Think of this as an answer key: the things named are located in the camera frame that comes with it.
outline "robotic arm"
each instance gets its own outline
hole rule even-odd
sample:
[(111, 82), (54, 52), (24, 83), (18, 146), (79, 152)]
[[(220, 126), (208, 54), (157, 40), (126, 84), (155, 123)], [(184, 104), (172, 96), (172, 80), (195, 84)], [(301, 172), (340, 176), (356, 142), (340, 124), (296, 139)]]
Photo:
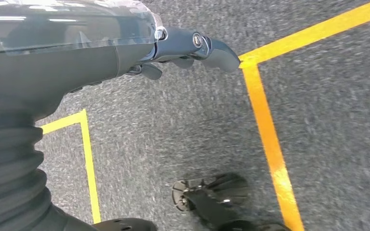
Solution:
[(124, 74), (158, 79), (152, 63), (194, 60), (228, 72), (239, 65), (223, 42), (165, 28), (138, 1), (0, 0), (0, 231), (101, 229), (51, 203), (35, 121), (86, 85)]

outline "yellow line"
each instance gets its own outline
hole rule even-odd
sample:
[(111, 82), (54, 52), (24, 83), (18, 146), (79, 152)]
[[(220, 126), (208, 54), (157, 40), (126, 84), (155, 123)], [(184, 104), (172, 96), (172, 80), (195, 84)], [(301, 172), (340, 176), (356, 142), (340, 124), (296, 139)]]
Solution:
[[(258, 64), (369, 21), (370, 3), (367, 3), (327, 21), (243, 54), (239, 58), (242, 61), (252, 60)], [(242, 63), (240, 67), (245, 68), (249, 65), (251, 64)]]
[(52, 123), (43, 125), (41, 128), (43, 129), (43, 134), (47, 134), (52, 131), (59, 130), (61, 128), (77, 124), (80, 122), (81, 112), (69, 115), (67, 117), (61, 118), (59, 120), (56, 120)]
[(87, 181), (89, 183), (90, 202), (92, 204), (92, 215), (94, 224), (101, 222), (100, 206), (98, 204), (97, 185), (95, 182), (92, 146), (90, 144), (89, 123), (87, 113), (84, 109), (80, 118), (81, 135), (83, 137), (84, 157), (86, 159)]
[(284, 222), (293, 231), (303, 231), (303, 223), (294, 198), (259, 69), (257, 65), (254, 65), (243, 69), (243, 74)]
[(241, 55), (246, 81), (280, 211), (288, 227), (304, 231), (300, 211), (260, 78), (258, 64), (370, 21), (370, 3)]
[(87, 121), (86, 110), (83, 109), (81, 112), (69, 115), (62, 119), (56, 120), (52, 123), (43, 125), (41, 128), (43, 129), (43, 134), (47, 134), (49, 132), (56, 131), (61, 128), (78, 123), (80, 123), (81, 136), (83, 138), (84, 158), (86, 162), (86, 172), (87, 172), (87, 181), (89, 184), (90, 202), (92, 205), (93, 223), (99, 223), (101, 222), (100, 206), (98, 203), (97, 185), (95, 182), (94, 164), (92, 156), (93, 155), (92, 146), (90, 144), (89, 124)]

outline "yellow floor marking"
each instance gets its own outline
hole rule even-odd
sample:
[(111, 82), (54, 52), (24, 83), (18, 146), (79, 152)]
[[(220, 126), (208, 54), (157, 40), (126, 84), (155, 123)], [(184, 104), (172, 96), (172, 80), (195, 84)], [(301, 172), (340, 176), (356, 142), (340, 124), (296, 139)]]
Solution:
[(273, 125), (259, 69), (257, 65), (251, 66), (243, 69), (243, 74), (284, 222), (293, 231), (303, 231), (303, 223)]
[[(369, 21), (370, 3), (367, 3), (322, 23), (308, 27), (243, 54), (239, 58), (242, 61), (251, 60), (258, 64)], [(244, 68), (244, 66), (249, 66), (249, 63), (242, 63), (241, 68)]]
[(74, 115), (69, 115), (65, 118), (62, 118), (52, 123), (43, 125), (41, 128), (43, 129), (43, 134), (47, 134), (49, 132), (56, 131), (61, 128), (65, 128), (73, 124), (80, 124), (80, 127), (81, 127), (84, 158), (86, 162), (87, 181), (89, 184), (90, 202), (92, 205), (93, 223), (99, 223), (101, 222), (100, 206), (98, 203), (97, 185), (95, 182), (94, 164), (93, 164), (93, 156), (92, 156), (93, 154), (92, 154), (92, 146), (90, 144), (89, 124), (87, 120), (86, 109), (83, 109), (81, 112), (78, 112)]
[(370, 21), (370, 3), (239, 56), (250, 101), (269, 164), (280, 211), (293, 231), (304, 231), (300, 211), (260, 78), (258, 64)]

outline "transparent plastic cover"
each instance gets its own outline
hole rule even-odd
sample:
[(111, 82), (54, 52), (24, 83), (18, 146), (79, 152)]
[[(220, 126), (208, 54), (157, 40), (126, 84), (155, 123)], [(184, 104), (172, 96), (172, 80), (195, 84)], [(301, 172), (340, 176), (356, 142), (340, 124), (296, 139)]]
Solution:
[(135, 0), (0, 0), (0, 52), (154, 43), (160, 17)]

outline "gray carpet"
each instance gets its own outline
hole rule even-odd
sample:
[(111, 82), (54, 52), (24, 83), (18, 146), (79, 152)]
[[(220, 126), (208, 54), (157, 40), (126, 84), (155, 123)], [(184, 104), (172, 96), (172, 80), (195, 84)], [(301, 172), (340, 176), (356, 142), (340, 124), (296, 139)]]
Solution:
[[(243, 54), (368, 1), (155, 0), (167, 25), (197, 28)], [(241, 208), (281, 221), (241, 72), (162, 65), (67, 95), (40, 124), (85, 108), (102, 220), (139, 217), (162, 231), (204, 230), (176, 211), (178, 179), (236, 171), (254, 188)], [(370, 231), (370, 23), (260, 65), (306, 230)], [(78, 126), (38, 144), (55, 203), (92, 222)]]

